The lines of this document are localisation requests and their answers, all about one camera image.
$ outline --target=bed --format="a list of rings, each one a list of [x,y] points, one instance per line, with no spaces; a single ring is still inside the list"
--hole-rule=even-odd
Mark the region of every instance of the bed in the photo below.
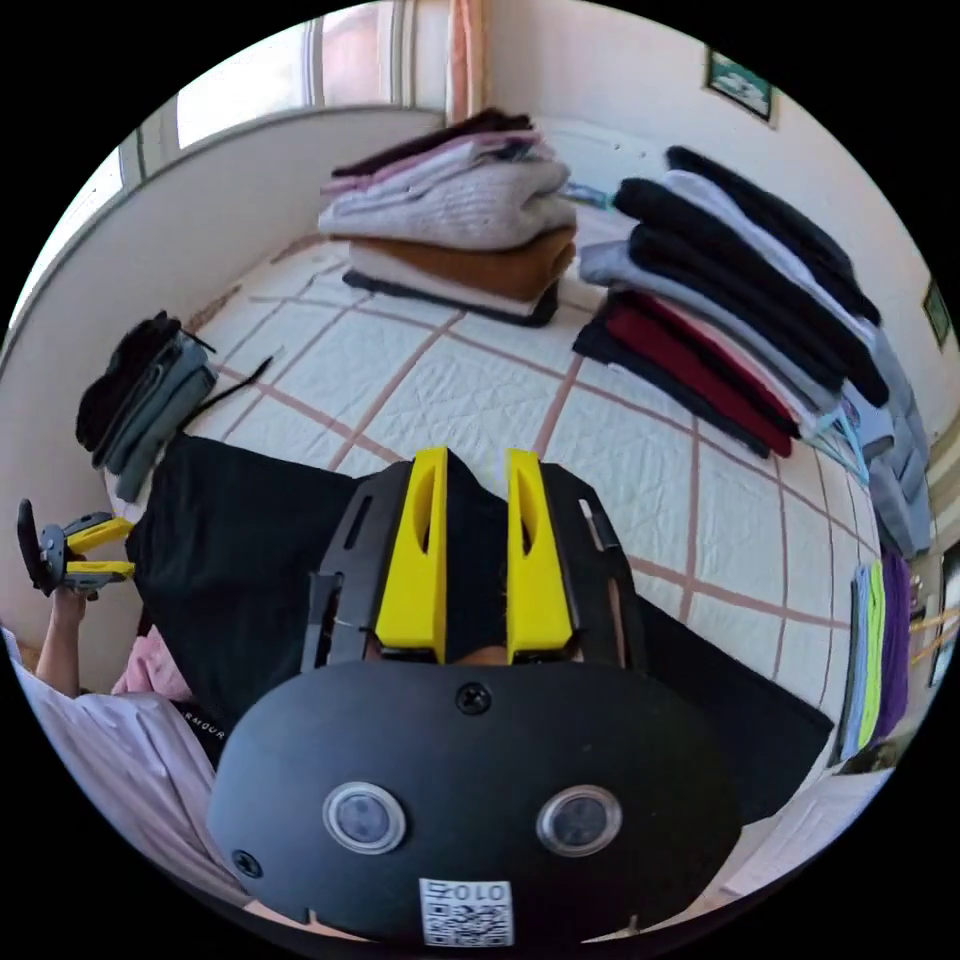
[[[578,245],[630,223],[583,208]],[[854,477],[802,443],[761,461],[655,388],[575,355],[603,295],[576,262],[538,330],[369,295],[342,283],[344,269],[343,245],[304,237],[193,318],[217,350],[218,390],[274,361],[190,433],[355,476],[445,444],[500,494],[506,450],[535,450],[597,489],[638,592],[836,722],[850,580],[879,553]],[[149,483],[125,504],[105,481],[135,521]],[[831,737],[808,782],[832,749]]]

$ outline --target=screw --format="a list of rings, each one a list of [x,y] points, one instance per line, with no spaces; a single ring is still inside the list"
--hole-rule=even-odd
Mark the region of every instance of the screw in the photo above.
[[[233,851],[233,865],[251,880],[257,880],[263,876],[263,867],[246,850]]]
[[[490,709],[490,691],[479,683],[465,683],[457,691],[457,709],[468,717],[477,717]]]

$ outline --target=paper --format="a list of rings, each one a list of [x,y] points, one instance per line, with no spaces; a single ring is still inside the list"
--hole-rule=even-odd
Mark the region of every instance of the paper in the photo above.
[[[857,819],[891,772],[832,776],[798,794],[777,815],[770,835],[724,888],[746,896],[801,866]]]

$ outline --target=qr code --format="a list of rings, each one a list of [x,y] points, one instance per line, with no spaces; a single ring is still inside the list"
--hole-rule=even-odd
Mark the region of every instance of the qr code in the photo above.
[[[421,880],[428,947],[512,947],[513,900],[506,881]]]

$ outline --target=curtain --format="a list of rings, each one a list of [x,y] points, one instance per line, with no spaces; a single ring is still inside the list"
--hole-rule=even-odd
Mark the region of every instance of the curtain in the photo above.
[[[457,123],[487,106],[486,0],[450,0],[447,120]]]

